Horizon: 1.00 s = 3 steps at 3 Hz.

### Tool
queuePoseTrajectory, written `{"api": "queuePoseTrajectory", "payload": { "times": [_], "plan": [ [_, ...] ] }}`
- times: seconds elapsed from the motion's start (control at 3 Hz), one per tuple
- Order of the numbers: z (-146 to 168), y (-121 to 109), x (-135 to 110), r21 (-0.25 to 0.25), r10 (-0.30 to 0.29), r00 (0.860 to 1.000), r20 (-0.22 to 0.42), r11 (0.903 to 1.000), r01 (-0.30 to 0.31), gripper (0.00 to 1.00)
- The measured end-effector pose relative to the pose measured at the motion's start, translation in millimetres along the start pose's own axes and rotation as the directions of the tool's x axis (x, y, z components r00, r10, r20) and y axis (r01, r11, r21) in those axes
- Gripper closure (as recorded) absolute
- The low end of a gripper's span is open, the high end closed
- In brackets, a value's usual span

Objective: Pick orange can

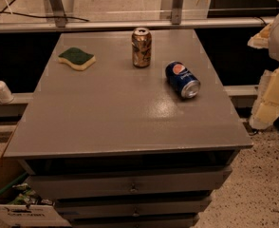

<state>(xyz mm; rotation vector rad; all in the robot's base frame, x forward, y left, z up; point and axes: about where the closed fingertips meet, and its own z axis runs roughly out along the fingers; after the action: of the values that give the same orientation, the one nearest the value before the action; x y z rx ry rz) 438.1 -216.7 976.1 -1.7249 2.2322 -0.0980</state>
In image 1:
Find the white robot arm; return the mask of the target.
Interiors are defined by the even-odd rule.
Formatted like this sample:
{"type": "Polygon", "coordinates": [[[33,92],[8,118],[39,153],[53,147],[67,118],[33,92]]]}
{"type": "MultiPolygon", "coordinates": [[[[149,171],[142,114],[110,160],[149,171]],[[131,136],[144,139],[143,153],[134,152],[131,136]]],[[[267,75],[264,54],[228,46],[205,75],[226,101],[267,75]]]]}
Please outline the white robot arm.
{"type": "MultiPolygon", "coordinates": [[[[275,19],[255,34],[248,42],[252,48],[267,48],[271,59],[279,62],[279,14],[275,19]]],[[[279,117],[279,67],[273,72],[265,70],[258,86],[250,126],[262,130],[273,125],[279,117]]]]}

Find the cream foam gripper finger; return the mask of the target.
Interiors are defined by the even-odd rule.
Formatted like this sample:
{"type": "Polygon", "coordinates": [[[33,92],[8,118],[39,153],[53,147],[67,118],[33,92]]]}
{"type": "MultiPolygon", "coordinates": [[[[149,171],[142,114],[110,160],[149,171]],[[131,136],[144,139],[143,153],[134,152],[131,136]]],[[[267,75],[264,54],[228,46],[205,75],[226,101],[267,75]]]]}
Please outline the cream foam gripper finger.
{"type": "Polygon", "coordinates": [[[258,95],[255,100],[250,126],[262,130],[273,125],[279,117],[279,67],[274,71],[265,70],[258,86],[258,95]]]}

